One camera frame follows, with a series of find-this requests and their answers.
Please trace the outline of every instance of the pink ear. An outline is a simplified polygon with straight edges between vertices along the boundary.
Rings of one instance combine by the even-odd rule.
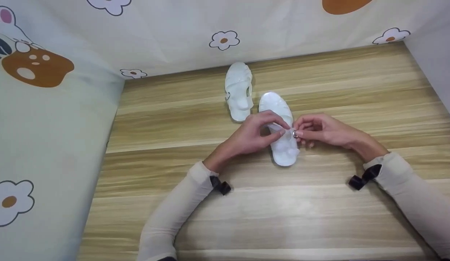
[[[10,10],[7,7],[0,7],[0,21],[6,23],[6,24],[14,24],[15,23],[15,17],[12,10]]]

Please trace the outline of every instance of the wrist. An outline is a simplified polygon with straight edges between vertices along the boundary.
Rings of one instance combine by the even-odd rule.
[[[235,150],[227,141],[218,145],[217,148],[215,148],[215,150],[203,161],[205,167],[210,171],[220,173],[229,160],[236,156]]]
[[[361,132],[351,144],[354,150],[364,162],[369,162],[376,157],[382,157],[389,153],[386,148],[372,136]]]

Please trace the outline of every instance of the hand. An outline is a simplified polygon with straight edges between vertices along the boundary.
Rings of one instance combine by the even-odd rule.
[[[322,114],[300,116],[293,124],[297,141],[313,147],[313,140],[356,151],[364,161],[384,156],[389,152],[365,132]]]
[[[209,170],[219,172],[230,158],[240,154],[256,152],[277,141],[285,134],[283,129],[265,137],[260,135],[261,128],[265,124],[273,122],[285,129],[290,129],[289,125],[273,111],[263,111],[255,115],[249,115],[231,137],[220,144],[204,160],[204,165]]]
[[[351,149],[352,143],[364,133],[324,113],[302,115],[294,121],[293,127],[299,137],[298,142],[307,144],[311,140],[318,140],[346,149]]]

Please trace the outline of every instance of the orange flower center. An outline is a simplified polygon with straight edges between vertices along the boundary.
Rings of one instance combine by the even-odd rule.
[[[17,198],[14,196],[8,196],[3,200],[3,208],[10,208],[17,203]]]

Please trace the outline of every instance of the mushroom print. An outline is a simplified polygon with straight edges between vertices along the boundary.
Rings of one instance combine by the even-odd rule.
[[[371,0],[322,0],[323,9],[330,14],[345,15],[364,7]]]
[[[147,73],[139,69],[120,69],[120,71],[122,72],[123,76],[131,77],[133,79],[140,79],[147,76]]]
[[[33,183],[29,180],[18,183],[9,180],[0,182],[0,227],[10,225],[19,214],[33,208],[32,191]]]
[[[88,3],[96,9],[105,9],[113,16],[119,16],[123,13],[123,7],[130,5],[132,0],[87,0]]]
[[[384,43],[392,43],[403,40],[405,37],[409,36],[410,32],[407,30],[401,31],[399,28],[390,28],[386,30],[382,36],[376,38],[373,44],[379,45]]]
[[[225,51],[230,46],[237,46],[239,42],[238,34],[235,31],[219,31],[212,35],[212,41],[209,43],[209,46]]]

